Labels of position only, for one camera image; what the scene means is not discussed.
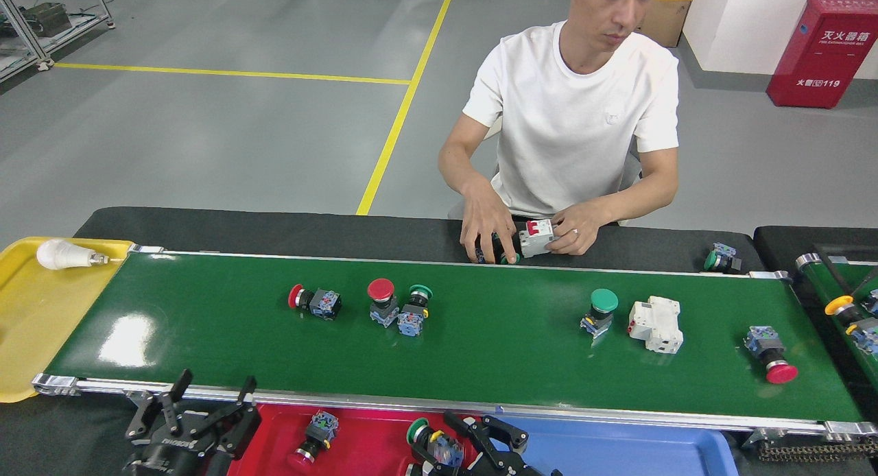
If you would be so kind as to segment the person's left hand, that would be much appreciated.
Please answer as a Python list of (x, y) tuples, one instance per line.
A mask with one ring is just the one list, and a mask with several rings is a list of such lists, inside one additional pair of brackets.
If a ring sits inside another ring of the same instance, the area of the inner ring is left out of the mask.
[(552, 218), (555, 239), (546, 248), (554, 254), (583, 255), (597, 239), (602, 226), (614, 220), (609, 206), (592, 199), (559, 211)]

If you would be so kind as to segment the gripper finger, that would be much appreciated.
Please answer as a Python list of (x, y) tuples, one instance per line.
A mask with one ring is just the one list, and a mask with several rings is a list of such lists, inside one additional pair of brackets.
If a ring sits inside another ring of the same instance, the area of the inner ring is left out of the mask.
[(253, 400), (257, 380), (250, 375), (235, 401), (195, 422), (186, 434), (194, 440), (211, 438), (213, 450), (229, 457), (241, 457), (261, 424), (257, 404)]
[(501, 475), (501, 460), (491, 441), (492, 416), (463, 418), (453, 412), (444, 412), (443, 420), (459, 436), (465, 436), (473, 446), (475, 457), (455, 475)]
[(192, 371), (185, 368), (182, 370), (178, 380), (170, 388), (159, 392), (159, 394), (153, 394), (153, 392), (148, 390), (125, 391), (126, 398), (134, 403), (136, 407), (134, 418), (132, 418), (132, 422), (128, 426), (126, 439), (132, 442), (144, 439), (152, 429), (158, 416), (163, 417), (164, 426), (169, 430), (170, 435), (181, 435), (182, 414), (178, 413), (178, 404), (184, 397), (189, 385), (191, 385), (192, 379)]
[(482, 425), (482, 453), (491, 473), (523, 473), (527, 468), (523, 460), (529, 444), (527, 432), (493, 416), (483, 416)]

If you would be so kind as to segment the person's right hand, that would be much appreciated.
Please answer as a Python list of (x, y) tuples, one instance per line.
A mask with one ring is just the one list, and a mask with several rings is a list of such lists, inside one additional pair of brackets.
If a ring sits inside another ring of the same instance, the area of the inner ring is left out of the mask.
[(473, 179), (465, 181), (459, 193), (464, 198), (463, 226), (459, 241), (463, 245), (467, 257), (473, 263), (479, 261), (477, 249), (487, 263), (495, 263), (493, 244), (499, 238), (501, 253), (510, 264), (517, 262), (513, 237), (517, 235), (512, 216), (508, 207), (492, 188), (485, 176), (475, 174)]

